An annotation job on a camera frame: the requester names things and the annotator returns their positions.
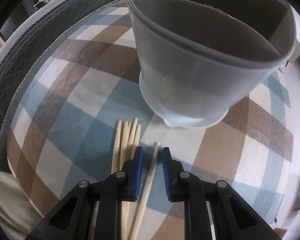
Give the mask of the grey quilted mattress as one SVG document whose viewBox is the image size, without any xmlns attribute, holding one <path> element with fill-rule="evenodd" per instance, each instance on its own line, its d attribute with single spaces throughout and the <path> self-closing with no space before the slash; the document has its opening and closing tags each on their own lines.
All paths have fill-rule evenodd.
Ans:
<svg viewBox="0 0 300 240">
<path fill-rule="evenodd" d="M 0 170 L 7 171 L 7 126 L 54 44 L 84 19 L 119 0 L 53 0 L 28 18 L 0 50 Z"/>
</svg>

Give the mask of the wooden chopstick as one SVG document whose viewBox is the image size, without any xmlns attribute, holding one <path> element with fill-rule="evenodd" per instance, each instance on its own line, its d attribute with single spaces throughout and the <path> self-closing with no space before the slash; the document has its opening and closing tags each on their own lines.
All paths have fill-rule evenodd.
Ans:
<svg viewBox="0 0 300 240">
<path fill-rule="evenodd" d="M 143 215 L 145 213 L 146 204 L 147 204 L 147 201 L 149 198 L 150 190 L 151 190 L 154 175 L 155 175 L 155 169 L 156 169 L 156 165 L 157 165 L 159 150 L 160 150 L 160 143 L 156 142 L 151 165 L 150 165 L 149 172 L 147 174 L 147 178 L 146 178 L 145 185 L 143 188 L 141 200 L 140 200 L 138 208 L 136 209 L 136 213 L 135 213 L 135 216 L 134 216 L 134 219 L 132 222 L 132 226 L 130 229 L 130 234 L 129 234 L 128 239 L 131 239 L 131 240 L 137 239 L 137 236 L 138 236 L 138 233 L 140 230 L 141 222 L 143 219 Z"/>
<path fill-rule="evenodd" d="M 139 145 L 139 141 L 140 141 L 140 133 L 141 133 L 141 124 L 138 124 L 138 125 L 137 125 L 137 128 L 136 128 L 136 132 L 135 132 L 135 137 L 134 137 L 133 147 L 132 147 L 132 158 L 134 158 L 136 148 L 137 148 L 138 145 Z"/>
<path fill-rule="evenodd" d="M 138 126 L 138 118 L 135 118 L 132 122 L 130 134 L 128 138 L 128 144 L 127 144 L 127 159 L 129 160 L 132 156 L 132 147 L 134 143 L 136 128 Z"/>
<path fill-rule="evenodd" d="M 120 148 L 120 169 L 122 169 L 124 162 L 126 161 L 127 157 L 127 147 L 128 147 L 128 140 L 129 140 L 129 128 L 130 123 L 128 121 L 124 122 L 123 131 L 122 131 L 122 138 L 121 138 L 121 148 Z M 121 211 L 121 239 L 127 239 L 127 202 L 122 202 L 122 211 Z"/>
<path fill-rule="evenodd" d="M 111 163 L 111 173 L 115 173 L 118 171 L 118 163 L 119 163 L 119 153 L 120 153 L 120 142 L 121 142 L 121 125 L 122 121 L 119 120 L 117 122 L 114 147 L 113 147 L 113 158 Z"/>
</svg>

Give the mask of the grey utensil holder cup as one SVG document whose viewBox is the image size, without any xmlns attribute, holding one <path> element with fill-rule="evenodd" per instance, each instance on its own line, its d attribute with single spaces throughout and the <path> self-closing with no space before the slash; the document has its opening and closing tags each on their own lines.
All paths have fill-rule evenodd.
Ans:
<svg viewBox="0 0 300 240">
<path fill-rule="evenodd" d="M 127 0 L 141 94 L 169 127 L 208 128 L 290 58 L 287 0 Z"/>
</svg>

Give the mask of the checkered blue brown blanket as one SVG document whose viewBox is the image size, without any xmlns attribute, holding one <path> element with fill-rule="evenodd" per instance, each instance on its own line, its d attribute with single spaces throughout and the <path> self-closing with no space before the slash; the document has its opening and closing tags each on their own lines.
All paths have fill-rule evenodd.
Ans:
<svg viewBox="0 0 300 240">
<path fill-rule="evenodd" d="M 7 160 L 26 198 L 46 215 L 77 183 L 111 173 L 117 122 L 137 119 L 147 179 L 158 142 L 204 181 L 227 181 L 269 224 L 292 162 L 292 110 L 276 70 L 204 129 L 169 128 L 145 103 L 128 8 L 108 7 L 44 60 L 21 98 Z"/>
</svg>

